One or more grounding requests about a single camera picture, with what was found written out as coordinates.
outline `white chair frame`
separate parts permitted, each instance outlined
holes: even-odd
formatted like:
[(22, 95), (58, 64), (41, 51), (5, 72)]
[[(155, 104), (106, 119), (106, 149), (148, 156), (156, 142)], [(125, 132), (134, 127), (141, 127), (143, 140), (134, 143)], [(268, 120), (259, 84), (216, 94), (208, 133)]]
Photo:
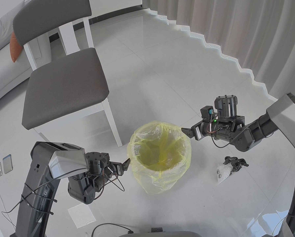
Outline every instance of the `white chair frame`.
[[(93, 43), (93, 39), (92, 39), (92, 33), (90, 31), (90, 25), (89, 25), (89, 21), (88, 21), (88, 17), (83, 18), (83, 22), (84, 22), (84, 28), (85, 28), (85, 32), (86, 32), (86, 37), (87, 37), (87, 42), (88, 42), (88, 46), (89, 47), (94, 47), (94, 43)], [(63, 26), (58, 27), (59, 30), (59, 36), (60, 36), (60, 40), (61, 43), (63, 45), (64, 51), (66, 53), (66, 55), (74, 53), (79, 51), (79, 47), (76, 41), (76, 37), (74, 34), (74, 29), (73, 29), (73, 24), (72, 22), (67, 23)], [(28, 43), (26, 43), (24, 45), (24, 49), (25, 52), (27, 54), (29, 63), (31, 65), (32, 70), (37, 69), (37, 64), (35, 62), (34, 56), (31, 52), (30, 46), (28, 45)], [(60, 118), (57, 118), (55, 120), (51, 120), (45, 124), (42, 124), (38, 127), (33, 128), (33, 130), (35, 130), (45, 141), (49, 141), (46, 136), (44, 136), (44, 134), (42, 133), (43, 130), (45, 130), (46, 128), (49, 127), (54, 127), (55, 125), (61, 125), (61, 124), (65, 124), (68, 121), (72, 121), (74, 119), (78, 119), (78, 118), (82, 118), (82, 117), (86, 117), (88, 115), (91, 115), (93, 113), (97, 113), (100, 111), (105, 111), (105, 114), (107, 116), (108, 122), (110, 124), (111, 130), (113, 132), (113, 135), (116, 139), (117, 145), (118, 147), (122, 146), (122, 142), (120, 140), (120, 136), (115, 124), (115, 120), (113, 118), (111, 109), (110, 109), (110, 105), (108, 102), (108, 98), (106, 98), (104, 101), (102, 101), (101, 103), (89, 106), (87, 108), (84, 108), (82, 110), (79, 110), (77, 112), (74, 113), (70, 113), (68, 115), (62, 116)]]

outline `tiled floor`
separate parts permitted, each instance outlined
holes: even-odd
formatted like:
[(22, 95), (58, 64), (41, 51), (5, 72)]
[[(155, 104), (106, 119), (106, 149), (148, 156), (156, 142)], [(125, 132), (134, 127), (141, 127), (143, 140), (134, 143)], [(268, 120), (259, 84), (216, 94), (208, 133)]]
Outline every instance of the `tiled floor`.
[[(124, 146), (117, 147), (103, 112), (44, 131), (52, 141), (108, 152), (112, 160), (123, 161), (130, 136), (149, 121), (190, 127), (201, 120), (201, 107), (213, 105), (218, 95), (235, 94), (238, 114), (249, 123), (273, 103), (234, 61), (222, 58), (218, 49), (205, 47), (202, 39), (190, 37), (185, 27), (149, 10), (96, 23), (91, 30)], [(79, 47), (86, 48), (84, 30), (75, 34)], [(59, 40), (51, 43), (51, 51), (53, 60), (65, 55)], [(31, 163), (29, 153), (35, 141), (41, 140), (21, 125), (26, 85), (27, 81), (0, 100), (0, 161), (11, 154), (14, 165), (12, 172), (0, 177), (7, 210), (20, 199)], [(47, 236), (90, 236), (92, 229), (104, 222), (129, 226), (135, 233), (163, 227), (167, 232), (194, 231), (202, 237), (259, 237), (279, 231), (295, 182), (295, 149), (280, 132), (246, 153), (232, 146), (216, 148), (209, 138), (193, 139), (192, 150), (189, 170), (172, 189), (147, 195), (128, 171), (120, 178), (126, 191), (108, 185), (102, 197), (89, 205), (97, 221), (78, 229), (67, 209), (79, 202), (68, 195), (67, 179), (62, 180)], [(217, 184), (216, 168), (225, 156), (245, 158), (249, 167)], [(17, 210), (11, 213), (14, 223), (16, 218)], [(13, 233), (1, 214), (0, 229), (5, 237)], [(103, 226), (95, 236), (122, 234), (126, 231)]]

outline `trash bin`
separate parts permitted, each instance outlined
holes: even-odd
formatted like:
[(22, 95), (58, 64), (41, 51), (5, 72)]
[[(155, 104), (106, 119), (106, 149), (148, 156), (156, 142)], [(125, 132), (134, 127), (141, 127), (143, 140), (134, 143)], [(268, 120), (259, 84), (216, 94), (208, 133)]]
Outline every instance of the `trash bin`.
[(152, 121), (134, 132), (127, 153), (136, 180), (148, 194), (159, 194), (189, 168), (191, 143), (177, 125)]

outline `gray upholstered chair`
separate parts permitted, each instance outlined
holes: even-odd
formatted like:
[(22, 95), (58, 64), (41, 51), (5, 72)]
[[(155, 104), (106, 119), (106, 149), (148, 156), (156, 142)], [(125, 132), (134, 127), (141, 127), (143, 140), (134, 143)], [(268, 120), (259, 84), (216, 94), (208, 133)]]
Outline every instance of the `gray upholstered chair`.
[[(89, 0), (32, 0), (14, 18), (13, 28), (34, 70), (30, 76), (22, 125), (42, 130), (104, 110), (122, 146), (107, 96), (109, 89), (90, 31)], [(88, 49), (80, 50), (72, 21), (83, 18)], [(37, 68), (28, 42), (58, 28), (66, 56)]]

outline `curtain fold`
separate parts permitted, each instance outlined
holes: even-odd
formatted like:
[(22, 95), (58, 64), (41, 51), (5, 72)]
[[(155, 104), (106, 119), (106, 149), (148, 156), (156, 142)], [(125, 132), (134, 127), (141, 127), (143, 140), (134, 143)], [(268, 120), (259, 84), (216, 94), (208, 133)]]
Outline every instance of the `curtain fold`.
[(295, 0), (143, 0), (238, 59), (276, 98), (295, 94)]

